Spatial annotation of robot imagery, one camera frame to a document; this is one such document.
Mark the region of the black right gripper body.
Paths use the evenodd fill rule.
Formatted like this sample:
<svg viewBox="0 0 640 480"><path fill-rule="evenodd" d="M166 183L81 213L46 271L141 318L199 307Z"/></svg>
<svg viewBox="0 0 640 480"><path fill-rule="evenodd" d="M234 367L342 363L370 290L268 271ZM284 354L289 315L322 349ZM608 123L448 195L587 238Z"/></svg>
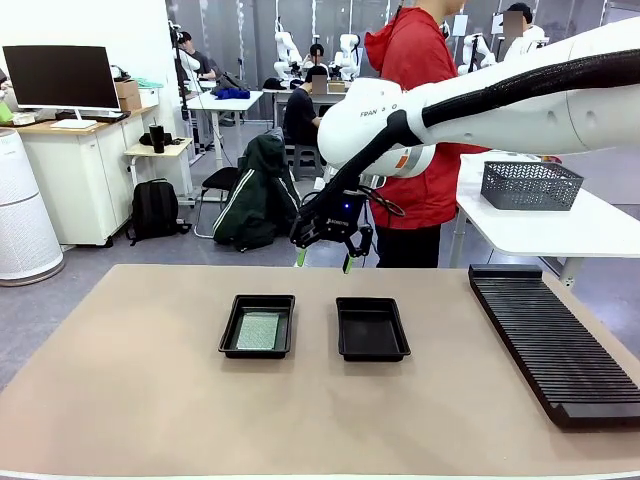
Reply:
<svg viewBox="0 0 640 480"><path fill-rule="evenodd" d="M314 195L302 208L303 235L354 235L366 196L360 191L345 190L330 199L324 191Z"/></svg>

